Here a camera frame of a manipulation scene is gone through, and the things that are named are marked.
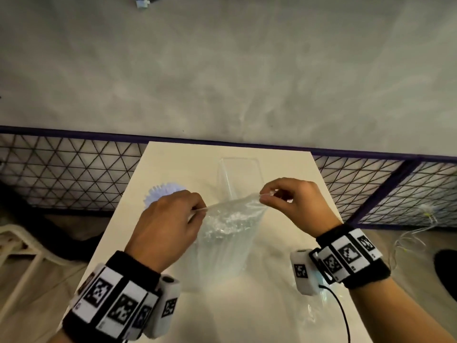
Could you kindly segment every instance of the wristband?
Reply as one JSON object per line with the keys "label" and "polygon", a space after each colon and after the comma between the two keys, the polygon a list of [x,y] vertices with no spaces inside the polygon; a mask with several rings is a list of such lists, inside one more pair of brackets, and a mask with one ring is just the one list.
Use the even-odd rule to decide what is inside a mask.
{"label": "wristband", "polygon": [[343,224],[316,238],[321,250],[317,257],[335,281],[355,289],[370,282],[386,279],[390,269],[381,252],[360,229]]}
{"label": "wristband", "polygon": [[138,339],[159,299],[159,279],[159,273],[117,251],[77,290],[63,330],[74,343]]}

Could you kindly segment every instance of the tabletop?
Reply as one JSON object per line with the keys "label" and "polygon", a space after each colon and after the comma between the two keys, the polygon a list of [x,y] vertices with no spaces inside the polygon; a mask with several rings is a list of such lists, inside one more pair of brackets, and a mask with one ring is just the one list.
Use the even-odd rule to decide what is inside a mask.
{"label": "tabletop", "polygon": [[[176,182],[217,203],[214,187],[221,158],[256,158],[265,182],[293,177],[317,183],[339,216],[309,152],[278,149],[150,142],[106,228],[81,283],[100,262],[123,250],[144,210],[150,188]],[[289,253],[314,248],[316,241],[282,213],[267,209],[240,276],[204,292],[183,292],[170,331],[159,342],[343,342],[346,328],[335,299],[301,295],[294,284]],[[349,296],[333,286],[345,309],[352,342],[371,342]],[[147,342],[142,336],[138,342]]]}

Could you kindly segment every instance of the forearm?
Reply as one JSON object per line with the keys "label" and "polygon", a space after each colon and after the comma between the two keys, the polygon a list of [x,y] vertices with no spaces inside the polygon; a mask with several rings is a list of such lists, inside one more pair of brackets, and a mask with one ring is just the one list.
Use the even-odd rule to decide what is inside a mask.
{"label": "forearm", "polygon": [[455,343],[391,277],[350,293],[374,343]]}
{"label": "forearm", "polygon": [[61,329],[58,330],[57,333],[48,340],[48,343],[73,343],[73,341],[68,338],[65,332]]}

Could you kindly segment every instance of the left hand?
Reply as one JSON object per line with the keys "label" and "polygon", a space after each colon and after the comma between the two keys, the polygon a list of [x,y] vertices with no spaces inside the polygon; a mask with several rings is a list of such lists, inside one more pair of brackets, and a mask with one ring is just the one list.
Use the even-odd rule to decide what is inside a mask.
{"label": "left hand", "polygon": [[189,222],[187,220],[192,209],[204,207],[202,197],[188,190],[161,197],[141,214],[125,252],[162,273],[197,238],[206,213],[198,212]]}

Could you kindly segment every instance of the hand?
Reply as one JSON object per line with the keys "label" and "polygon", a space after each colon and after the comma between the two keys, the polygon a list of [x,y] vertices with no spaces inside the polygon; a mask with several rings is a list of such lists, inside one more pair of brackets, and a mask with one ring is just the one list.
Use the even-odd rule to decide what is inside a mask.
{"label": "hand", "polygon": [[177,261],[197,238],[205,212],[197,212],[189,222],[193,208],[206,207],[196,192],[183,190],[161,197],[140,216],[125,252],[162,273]]}
{"label": "hand", "polygon": [[314,238],[341,225],[316,183],[294,178],[278,178],[263,187],[260,194],[277,190],[273,196],[260,196],[260,202],[284,213],[302,231]]}

